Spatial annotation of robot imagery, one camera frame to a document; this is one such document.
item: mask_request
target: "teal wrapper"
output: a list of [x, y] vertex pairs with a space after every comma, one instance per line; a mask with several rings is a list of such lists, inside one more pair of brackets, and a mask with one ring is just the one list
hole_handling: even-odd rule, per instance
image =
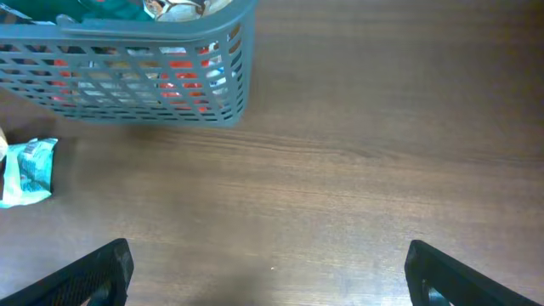
[[8, 146], [0, 208], [37, 203], [51, 196], [53, 148], [57, 139]]

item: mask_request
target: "basket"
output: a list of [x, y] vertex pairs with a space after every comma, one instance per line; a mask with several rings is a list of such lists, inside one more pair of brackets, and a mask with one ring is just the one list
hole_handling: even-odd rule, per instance
[[232, 126], [247, 105], [256, 2], [183, 23], [0, 25], [0, 86], [72, 119]]

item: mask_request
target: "plastic basket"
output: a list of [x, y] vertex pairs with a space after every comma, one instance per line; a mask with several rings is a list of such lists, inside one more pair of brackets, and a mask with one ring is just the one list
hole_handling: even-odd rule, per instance
[[247, 105], [256, 2], [183, 23], [0, 25], [0, 86], [84, 121], [232, 126]]

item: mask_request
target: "wood grain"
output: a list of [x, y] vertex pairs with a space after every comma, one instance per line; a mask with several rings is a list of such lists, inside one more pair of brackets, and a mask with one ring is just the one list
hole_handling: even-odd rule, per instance
[[232, 129], [60, 119], [55, 195], [0, 212], [0, 296], [117, 238], [128, 305], [409, 305], [422, 239], [544, 303], [538, 1], [263, 0]]

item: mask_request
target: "blue candy wrapper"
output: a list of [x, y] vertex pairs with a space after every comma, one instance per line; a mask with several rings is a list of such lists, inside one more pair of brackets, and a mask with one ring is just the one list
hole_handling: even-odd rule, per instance
[[51, 196], [53, 148], [57, 139], [8, 146], [0, 208], [29, 205]]

